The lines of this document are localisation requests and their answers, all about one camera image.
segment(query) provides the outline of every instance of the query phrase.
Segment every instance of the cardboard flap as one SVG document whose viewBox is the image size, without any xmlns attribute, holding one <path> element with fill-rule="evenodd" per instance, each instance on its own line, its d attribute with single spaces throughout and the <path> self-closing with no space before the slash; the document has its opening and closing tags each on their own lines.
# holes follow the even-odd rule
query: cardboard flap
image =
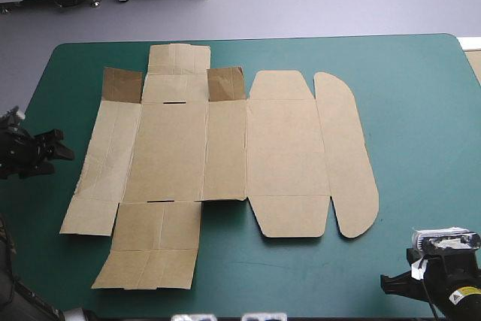
<svg viewBox="0 0 481 321">
<path fill-rule="evenodd" d="M 101 101 L 80 179 L 60 233 L 111 235 L 140 116 L 140 104 Z"/>
<path fill-rule="evenodd" d="M 142 103 L 207 102 L 208 98 L 206 74 L 148 74 Z"/>
<path fill-rule="evenodd" d="M 121 204 L 112 250 L 198 249 L 201 203 Z"/>
<path fill-rule="evenodd" d="M 334 75 L 316 73 L 331 196 L 340 232 L 354 238 L 367 231 L 379 210 L 379 195 L 349 87 Z"/>
<path fill-rule="evenodd" d="M 209 101 L 237 101 L 246 98 L 241 67 L 207 70 Z"/>
<path fill-rule="evenodd" d="M 329 184 L 316 102 L 301 73 L 261 71 L 247 100 L 247 195 L 267 237 L 319 237 Z"/>
<path fill-rule="evenodd" d="M 320 237 L 325 231 L 328 195 L 250 196 L 257 222 L 266 237 Z"/>
<path fill-rule="evenodd" d="M 111 251 L 93 289 L 190 289 L 197 250 Z"/>
<path fill-rule="evenodd" d="M 249 100 L 313 99 L 313 94 L 300 71 L 259 71 Z"/>
<path fill-rule="evenodd" d="M 246 101 L 212 101 L 208 113 L 202 200 L 244 200 Z"/>
<path fill-rule="evenodd" d="M 469 50 L 466 52 L 466 57 L 476 78 L 478 78 L 478 82 L 481 83 L 481 50 Z"/>
<path fill-rule="evenodd" d="M 93 289 L 190 289 L 198 252 L 200 203 L 121 204 L 112 250 Z"/>
<path fill-rule="evenodd" d="M 102 99 L 140 103 L 142 94 L 142 72 L 125 69 L 104 68 Z"/>
<path fill-rule="evenodd" d="M 206 74 L 210 48 L 191 44 L 163 44 L 150 47 L 149 74 Z"/>
</svg>

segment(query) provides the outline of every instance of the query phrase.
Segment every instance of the cardboard sheet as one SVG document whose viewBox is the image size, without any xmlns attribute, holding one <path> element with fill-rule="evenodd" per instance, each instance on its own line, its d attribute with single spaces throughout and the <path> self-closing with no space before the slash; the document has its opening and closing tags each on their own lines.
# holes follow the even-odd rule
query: cardboard sheet
<svg viewBox="0 0 481 321">
<path fill-rule="evenodd" d="M 466 52 L 467 60 L 471 64 L 474 74 L 481 83 L 481 50 L 470 50 Z"/>
<path fill-rule="evenodd" d="M 314 86 L 337 224 L 354 238 L 372 226 L 379 210 L 358 110 L 349 87 L 334 75 L 316 73 Z"/>
<path fill-rule="evenodd" d="M 103 93 L 110 100 L 101 101 L 60 233 L 110 236 L 117 206 L 123 199 L 141 105 L 114 99 L 140 99 L 142 73 L 106 68 L 104 78 Z"/>
<path fill-rule="evenodd" d="M 340 231 L 378 208 L 355 99 L 341 80 L 260 71 L 246 99 L 239 67 L 209 69 L 209 47 L 152 46 L 138 74 L 106 69 L 80 182 L 62 233 L 109 235 L 93 288 L 191 286 L 200 201 L 249 198 L 267 237 L 319 237 L 333 198 Z"/>
</svg>

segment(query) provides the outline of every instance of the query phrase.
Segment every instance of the dark brown cardboard flap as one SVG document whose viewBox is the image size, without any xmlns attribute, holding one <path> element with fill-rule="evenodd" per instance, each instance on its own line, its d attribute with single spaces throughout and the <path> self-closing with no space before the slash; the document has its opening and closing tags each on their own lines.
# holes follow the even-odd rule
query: dark brown cardboard flap
<svg viewBox="0 0 481 321">
<path fill-rule="evenodd" d="M 140 116 L 140 104 L 101 101 L 82 173 L 60 233 L 111 235 Z"/>
<path fill-rule="evenodd" d="M 102 99 L 140 103 L 142 94 L 142 72 L 117 68 L 104 68 Z"/>
<path fill-rule="evenodd" d="M 300 71 L 259 71 L 250 89 L 254 99 L 313 99 Z"/>
<path fill-rule="evenodd" d="M 481 83 L 481 50 L 469 50 L 465 53 L 478 82 Z"/>
<path fill-rule="evenodd" d="M 260 71 L 250 94 L 247 195 L 262 233 L 319 237 L 330 192 L 316 101 L 297 71 Z"/>
<path fill-rule="evenodd" d="M 207 70 L 209 101 L 237 101 L 246 98 L 241 67 Z"/>
<path fill-rule="evenodd" d="M 349 87 L 334 75 L 316 73 L 314 83 L 337 223 L 354 238 L 372 226 L 379 210 L 358 110 Z"/>
<path fill-rule="evenodd" d="M 247 197 L 246 101 L 209 102 L 203 200 Z"/>
<path fill-rule="evenodd" d="M 325 231 L 328 195 L 250 196 L 257 222 L 266 237 L 320 237 Z"/>
</svg>

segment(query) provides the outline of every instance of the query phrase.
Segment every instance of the flattened cardboard box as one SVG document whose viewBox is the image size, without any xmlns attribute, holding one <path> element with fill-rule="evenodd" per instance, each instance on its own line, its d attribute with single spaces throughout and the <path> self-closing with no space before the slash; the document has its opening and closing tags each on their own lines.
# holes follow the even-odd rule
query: flattened cardboard box
<svg viewBox="0 0 481 321">
<path fill-rule="evenodd" d="M 189 288 L 200 227 L 196 201 L 248 195 L 268 237 L 322 235 L 330 196 L 347 237 L 374 221 L 377 188 L 355 100 L 341 80 L 316 74 L 314 99 L 299 72 L 261 71 L 246 100 L 241 69 L 209 69 L 207 81 L 209 61 L 208 47 L 151 47 L 113 247 L 94 287 Z M 187 232 L 165 219 L 180 204 Z M 154 205 L 162 220 L 152 216 L 160 212 Z M 165 227 L 189 242 L 174 238 L 163 247 Z M 132 230 L 129 242 L 123 229 Z M 83 232 L 92 234 L 89 225 Z"/>
</svg>

